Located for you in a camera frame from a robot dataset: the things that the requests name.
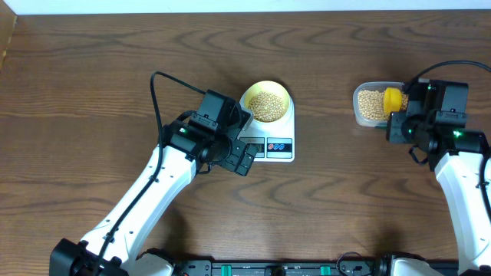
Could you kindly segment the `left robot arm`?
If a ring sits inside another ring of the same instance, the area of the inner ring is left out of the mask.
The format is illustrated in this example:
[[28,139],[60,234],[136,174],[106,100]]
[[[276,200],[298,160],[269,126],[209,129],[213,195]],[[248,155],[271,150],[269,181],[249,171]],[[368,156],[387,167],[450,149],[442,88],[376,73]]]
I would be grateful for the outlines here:
[[198,110],[160,128],[143,172],[113,210],[78,243],[63,238],[50,256],[51,275],[171,275],[173,264],[140,249],[175,197],[214,165],[246,176],[257,149],[239,139],[252,111],[215,91]]

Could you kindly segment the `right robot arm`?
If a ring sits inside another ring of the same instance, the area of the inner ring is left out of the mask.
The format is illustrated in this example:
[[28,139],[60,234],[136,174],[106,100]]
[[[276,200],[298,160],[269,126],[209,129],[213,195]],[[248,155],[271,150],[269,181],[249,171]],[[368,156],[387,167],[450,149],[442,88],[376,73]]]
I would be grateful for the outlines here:
[[393,112],[386,139],[425,153],[418,164],[434,172],[447,201],[459,275],[490,273],[490,145],[466,129],[465,83],[418,79],[403,85],[406,110]]

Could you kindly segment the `yellow measuring scoop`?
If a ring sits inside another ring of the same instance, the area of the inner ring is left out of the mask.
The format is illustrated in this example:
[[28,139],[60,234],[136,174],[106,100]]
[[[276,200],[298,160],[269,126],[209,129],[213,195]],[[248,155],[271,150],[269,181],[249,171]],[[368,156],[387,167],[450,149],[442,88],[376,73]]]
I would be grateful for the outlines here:
[[383,110],[386,115],[398,112],[402,106],[402,92],[395,87],[388,87],[384,91]]

